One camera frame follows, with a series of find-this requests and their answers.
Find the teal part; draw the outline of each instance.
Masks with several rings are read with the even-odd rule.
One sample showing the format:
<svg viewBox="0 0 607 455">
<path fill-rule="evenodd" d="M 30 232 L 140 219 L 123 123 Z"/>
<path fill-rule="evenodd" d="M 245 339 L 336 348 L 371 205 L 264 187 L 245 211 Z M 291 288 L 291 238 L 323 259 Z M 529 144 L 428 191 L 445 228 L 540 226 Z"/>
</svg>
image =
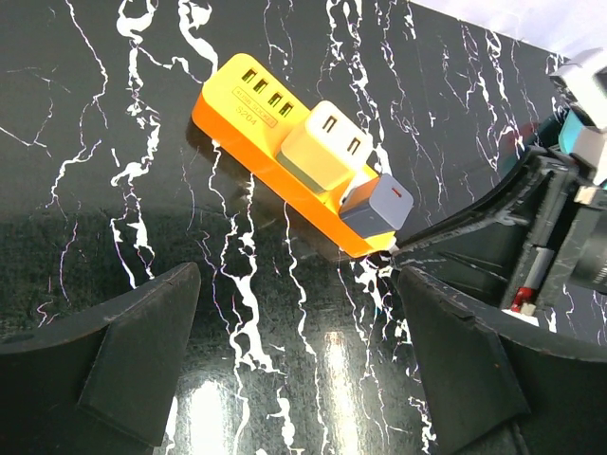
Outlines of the teal part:
<svg viewBox="0 0 607 455">
<path fill-rule="evenodd" d="M 559 134 L 559 146 L 561 152 L 570 155 L 576 145 L 576 140 L 579 134 L 584 129 L 584 125 L 579 120 L 576 113 L 569 111 L 564 125 L 562 125 L 561 133 Z"/>
</svg>

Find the black marble surface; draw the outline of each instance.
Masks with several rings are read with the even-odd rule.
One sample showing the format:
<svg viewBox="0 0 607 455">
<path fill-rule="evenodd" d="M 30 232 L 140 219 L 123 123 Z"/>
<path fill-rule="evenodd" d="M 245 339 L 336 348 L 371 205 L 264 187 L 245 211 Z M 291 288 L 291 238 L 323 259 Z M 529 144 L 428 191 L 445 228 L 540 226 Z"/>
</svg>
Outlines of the black marble surface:
<svg viewBox="0 0 607 455">
<path fill-rule="evenodd" d="M 0 336 L 195 261 L 157 453 L 435 453 L 390 270 L 309 256 L 288 217 L 253 216 L 263 187 L 193 148 L 190 113 L 237 52 L 332 100 L 414 195 L 403 239 L 499 181 L 517 132 L 559 108 L 558 56 L 397 0 L 4 0 L 0 45 Z M 605 343 L 605 320 L 567 287 L 540 325 Z"/>
</svg>

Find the power adapter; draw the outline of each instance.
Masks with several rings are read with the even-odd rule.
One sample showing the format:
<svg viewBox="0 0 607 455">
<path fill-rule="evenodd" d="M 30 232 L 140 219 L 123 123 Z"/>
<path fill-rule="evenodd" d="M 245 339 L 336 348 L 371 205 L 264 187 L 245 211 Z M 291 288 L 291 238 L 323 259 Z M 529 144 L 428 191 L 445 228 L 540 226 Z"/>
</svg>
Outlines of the power adapter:
<svg viewBox="0 0 607 455">
<path fill-rule="evenodd" d="M 352 180 L 372 151 L 372 138 L 323 100 L 291 130 L 277 159 L 310 190 L 322 193 Z"/>
<path fill-rule="evenodd" d="M 340 219 L 341 197 L 351 178 L 343 179 L 343 174 L 330 181 L 330 175 L 320 178 L 314 174 L 329 187 L 341 180 L 332 190 L 316 194 L 277 161 L 287 136 L 309 114 L 310 110 L 255 59 L 236 54 L 205 82 L 192 120 L 348 256 L 359 258 L 389 249 L 395 242 L 393 232 L 365 239 Z M 358 162 L 352 164 L 348 172 L 358 166 Z M 366 174 L 367 180 L 377 177 L 364 163 L 359 172 Z"/>
<path fill-rule="evenodd" d="M 414 197 L 385 173 L 354 188 L 340 208 L 340 218 L 367 238 L 401 229 L 413 206 Z"/>
</svg>

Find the red component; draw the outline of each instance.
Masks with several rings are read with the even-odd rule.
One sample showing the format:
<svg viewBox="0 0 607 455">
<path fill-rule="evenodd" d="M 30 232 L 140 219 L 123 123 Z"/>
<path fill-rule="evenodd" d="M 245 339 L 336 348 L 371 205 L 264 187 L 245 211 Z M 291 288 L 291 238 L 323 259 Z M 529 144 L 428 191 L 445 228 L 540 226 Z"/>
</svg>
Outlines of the red component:
<svg viewBox="0 0 607 455">
<path fill-rule="evenodd" d="M 510 305 L 510 311 L 521 313 L 523 303 L 532 301 L 534 295 L 535 289 L 531 289 L 530 287 L 519 287 L 519 290 L 516 292 L 516 296 L 512 301 L 512 305 Z"/>
</svg>

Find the orange power strip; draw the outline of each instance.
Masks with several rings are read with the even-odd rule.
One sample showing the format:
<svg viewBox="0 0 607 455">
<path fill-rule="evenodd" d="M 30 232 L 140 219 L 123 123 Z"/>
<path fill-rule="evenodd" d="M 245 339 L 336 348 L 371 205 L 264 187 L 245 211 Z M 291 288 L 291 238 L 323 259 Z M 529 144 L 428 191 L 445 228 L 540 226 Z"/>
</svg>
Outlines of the orange power strip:
<svg viewBox="0 0 607 455">
<path fill-rule="evenodd" d="M 192 120 L 352 258 L 389 249 L 393 232 L 363 239 L 340 219 L 341 198 L 351 181 L 316 194 L 276 160 L 286 136 L 309 113 L 255 59 L 237 54 L 205 82 Z M 367 165 L 363 172 L 377 177 Z"/>
</svg>

